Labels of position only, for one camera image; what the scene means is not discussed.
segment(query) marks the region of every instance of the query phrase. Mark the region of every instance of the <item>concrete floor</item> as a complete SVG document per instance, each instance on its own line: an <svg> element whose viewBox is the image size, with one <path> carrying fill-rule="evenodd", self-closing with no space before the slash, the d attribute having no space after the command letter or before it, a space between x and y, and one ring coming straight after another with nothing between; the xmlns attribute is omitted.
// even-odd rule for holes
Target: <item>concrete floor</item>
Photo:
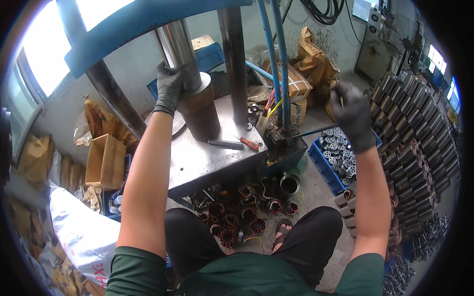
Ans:
<svg viewBox="0 0 474 296"><path fill-rule="evenodd" d="M341 78L344 81L348 81L356 85L361 91L369 88L368 82L361 79L357 74L343 73L339 74L337 78ZM324 126L331 126L334 123L329 119L324 108L313 108L308 109L306 118L300 131L307 132L315 130ZM311 146L312 142L320 136L320 133L308 135L303 137L304 141ZM297 201L300 206L299 211L292 217L289 218L287 215L285 218L289 218L293 224L295 224L301 217L303 217L310 210L319 206L330 206L338 209L334 204L334 195L324 181L321 173L318 171L316 166L309 159L305 153L298 166L292 169L289 173L296 174L301 180L301 191L304 193L304 200L301 196L293 196L291 199ZM451 180L451 186L442 194L442 202L438 206L438 212L445 214L453 209L454 205L454 191L456 188L456 176ZM168 199L167 209L172 207L181 207L173 200ZM272 244L275 238L275 228L278 221L281 219L281 215L272 215L262 213L260 218L265 220L266 228L259 239L252 239L243 244L236 244L234 246L235 251L251 251L261 254L271 254ZM339 280L346 268L349 261L350 255L354 248L354 239L349 235L349 231L346 226L343 226L342 234L337 241L334 253L329 260L327 266L324 268L324 276L316 290L324 292L333 292L337 287ZM409 292L419 283L420 279L425 274L426 270L431 265L431 262L435 256L432 256L427 261L415 262L413 266L417 272L417 275L412 278L412 283L409 288Z"/></svg>

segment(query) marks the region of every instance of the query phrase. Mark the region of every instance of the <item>black cable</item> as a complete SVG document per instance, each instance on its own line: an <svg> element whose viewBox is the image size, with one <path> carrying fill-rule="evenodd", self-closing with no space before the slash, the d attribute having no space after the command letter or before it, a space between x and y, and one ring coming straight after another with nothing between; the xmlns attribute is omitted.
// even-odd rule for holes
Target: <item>black cable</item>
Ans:
<svg viewBox="0 0 474 296"><path fill-rule="evenodd" d="M328 0L328 8L322 13L313 3L313 0L300 0L306 9L311 13L313 18L323 25L333 25L339 15L341 14L342 8L344 7L344 0L341 0L341 4L338 6L337 0L332 0L334 6L334 14L329 15L331 11L331 2Z"/></svg>
<svg viewBox="0 0 474 296"><path fill-rule="evenodd" d="M288 11L290 10L290 6L292 5L292 3L293 3L293 0L290 0L290 2L288 2L288 6L286 7L285 12L283 13L282 25L285 23L286 15L288 14ZM275 39L276 39L276 32L275 32L275 35L273 35L273 42L275 42Z"/></svg>
<svg viewBox="0 0 474 296"><path fill-rule="evenodd" d="M347 16L349 17L349 21L351 22L352 32L354 32L354 35L357 41L359 41L360 44L364 45L362 42L360 42L359 37L357 37L356 31L354 30L354 26L352 25L352 18L351 18L351 15L349 14L349 5L347 4L347 0L344 0L344 2L346 3Z"/></svg>

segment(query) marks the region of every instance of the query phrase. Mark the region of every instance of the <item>forearm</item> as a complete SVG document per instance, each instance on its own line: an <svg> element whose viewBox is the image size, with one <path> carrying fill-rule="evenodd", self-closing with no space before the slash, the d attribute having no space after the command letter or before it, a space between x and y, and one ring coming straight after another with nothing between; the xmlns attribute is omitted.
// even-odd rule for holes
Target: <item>forearm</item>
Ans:
<svg viewBox="0 0 474 296"><path fill-rule="evenodd" d="M356 155L357 197L355 225L357 239L353 258L360 246L376 244L377 253L385 254L391 218L390 195L377 148Z"/></svg>
<svg viewBox="0 0 474 296"><path fill-rule="evenodd" d="M169 185L173 118L155 112L135 152L125 185L117 246L164 258L164 222Z"/></svg>

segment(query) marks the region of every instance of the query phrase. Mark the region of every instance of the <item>hand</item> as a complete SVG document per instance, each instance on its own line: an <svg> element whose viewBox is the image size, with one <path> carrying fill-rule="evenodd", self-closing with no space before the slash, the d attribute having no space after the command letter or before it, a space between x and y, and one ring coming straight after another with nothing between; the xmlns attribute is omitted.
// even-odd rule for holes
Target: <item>hand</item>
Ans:
<svg viewBox="0 0 474 296"><path fill-rule="evenodd" d="M153 112L161 111L174 117L181 92L182 71L173 72L167 69L164 61L158 64L156 70L158 71L158 100Z"/></svg>
<svg viewBox="0 0 474 296"><path fill-rule="evenodd" d="M375 146L369 102L357 87L352 83L338 82L331 90L330 103L336 123L346 134L354 153L362 153Z"/></svg>

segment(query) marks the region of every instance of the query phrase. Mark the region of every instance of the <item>screwdriver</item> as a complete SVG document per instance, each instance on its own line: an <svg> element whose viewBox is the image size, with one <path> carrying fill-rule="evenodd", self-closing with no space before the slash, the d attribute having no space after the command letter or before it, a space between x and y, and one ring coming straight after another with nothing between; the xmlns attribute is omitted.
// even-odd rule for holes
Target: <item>screwdriver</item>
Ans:
<svg viewBox="0 0 474 296"><path fill-rule="evenodd" d="M253 150L253 151L255 151L255 152L258 152L258 144L257 144L257 143L252 142L252 141L249 141L249 140L247 140L247 139L244 138L244 137L240 137L240 138L239 138L239 137L234 136L234 135L232 135L232 134L229 134L229 135L231 135L231 136L233 136L233 137L239 139L242 143L244 143L245 145L247 145L247 146L250 148L250 150Z"/></svg>

